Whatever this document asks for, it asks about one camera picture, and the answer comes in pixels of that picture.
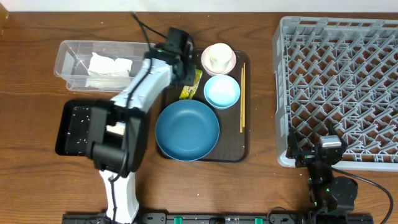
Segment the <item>cream cup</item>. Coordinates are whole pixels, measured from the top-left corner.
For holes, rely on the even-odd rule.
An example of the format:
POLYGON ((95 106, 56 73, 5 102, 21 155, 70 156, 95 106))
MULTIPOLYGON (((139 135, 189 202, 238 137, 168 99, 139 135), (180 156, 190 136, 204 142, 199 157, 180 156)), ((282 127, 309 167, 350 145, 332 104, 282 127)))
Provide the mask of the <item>cream cup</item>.
POLYGON ((215 72, 222 72, 228 66, 233 51, 227 44, 217 43, 210 47, 209 56, 212 69, 215 72))

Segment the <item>yellow green snack wrapper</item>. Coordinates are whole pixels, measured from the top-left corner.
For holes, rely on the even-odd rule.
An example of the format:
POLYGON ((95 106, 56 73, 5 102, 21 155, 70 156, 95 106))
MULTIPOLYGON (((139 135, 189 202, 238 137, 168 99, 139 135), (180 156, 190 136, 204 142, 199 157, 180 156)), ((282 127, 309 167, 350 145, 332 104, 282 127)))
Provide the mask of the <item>yellow green snack wrapper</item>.
POLYGON ((203 71, 196 69, 193 86, 184 86, 179 96, 179 100, 191 100, 193 98, 200 84, 202 75, 203 71))

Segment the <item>small light blue bowl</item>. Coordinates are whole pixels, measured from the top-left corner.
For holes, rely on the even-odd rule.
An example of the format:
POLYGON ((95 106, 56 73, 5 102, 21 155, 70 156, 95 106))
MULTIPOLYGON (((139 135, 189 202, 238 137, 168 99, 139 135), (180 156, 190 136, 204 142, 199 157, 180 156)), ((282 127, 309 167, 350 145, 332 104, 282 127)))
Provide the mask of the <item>small light blue bowl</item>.
POLYGON ((215 75, 204 86, 204 96, 209 104, 219 110, 233 106, 240 98, 239 83, 229 75, 215 75))

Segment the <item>white napkin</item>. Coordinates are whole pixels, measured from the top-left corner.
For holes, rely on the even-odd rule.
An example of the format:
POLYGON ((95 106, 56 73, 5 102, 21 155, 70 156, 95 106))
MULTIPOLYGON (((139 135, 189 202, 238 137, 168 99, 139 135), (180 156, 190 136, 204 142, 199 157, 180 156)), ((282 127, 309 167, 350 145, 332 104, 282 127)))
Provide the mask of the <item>white napkin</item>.
POLYGON ((115 60, 92 53, 88 67, 89 77, 86 87, 124 88, 131 82, 130 71, 132 60, 117 58, 115 60))

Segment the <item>large dark blue plate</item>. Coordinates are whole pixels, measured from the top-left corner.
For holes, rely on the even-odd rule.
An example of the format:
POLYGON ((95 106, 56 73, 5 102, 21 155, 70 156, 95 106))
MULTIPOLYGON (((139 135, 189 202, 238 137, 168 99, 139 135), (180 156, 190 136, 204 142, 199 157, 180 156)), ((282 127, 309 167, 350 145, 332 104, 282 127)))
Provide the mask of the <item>large dark blue plate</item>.
POLYGON ((155 138, 160 150, 178 161, 197 161, 216 146, 220 124, 215 112, 196 100, 180 100, 159 115, 155 138))

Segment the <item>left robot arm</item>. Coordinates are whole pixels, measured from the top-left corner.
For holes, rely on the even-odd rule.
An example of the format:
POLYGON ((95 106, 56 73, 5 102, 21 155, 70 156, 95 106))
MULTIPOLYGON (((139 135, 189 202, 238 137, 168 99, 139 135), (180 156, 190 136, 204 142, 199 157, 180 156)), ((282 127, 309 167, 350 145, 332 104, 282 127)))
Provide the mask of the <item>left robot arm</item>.
POLYGON ((144 54, 129 86, 91 108, 86 156, 105 184, 105 223, 134 222, 139 211, 136 172, 147 147, 147 113, 165 88, 194 83, 194 50, 190 34, 171 27, 165 42, 144 54))

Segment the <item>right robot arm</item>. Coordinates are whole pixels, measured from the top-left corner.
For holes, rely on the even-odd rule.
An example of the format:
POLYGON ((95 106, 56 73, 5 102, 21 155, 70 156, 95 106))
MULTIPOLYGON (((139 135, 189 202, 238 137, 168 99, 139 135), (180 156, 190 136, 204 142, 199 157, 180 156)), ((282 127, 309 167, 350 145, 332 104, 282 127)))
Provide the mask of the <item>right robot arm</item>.
POLYGON ((296 168, 306 168, 309 174, 310 201, 315 207, 297 217, 297 223, 348 223, 348 212, 354 210, 358 183, 345 176, 335 177, 333 165, 343 158, 348 144, 335 131, 319 137, 311 150, 299 148, 295 130, 289 134, 287 152, 295 159, 296 168))

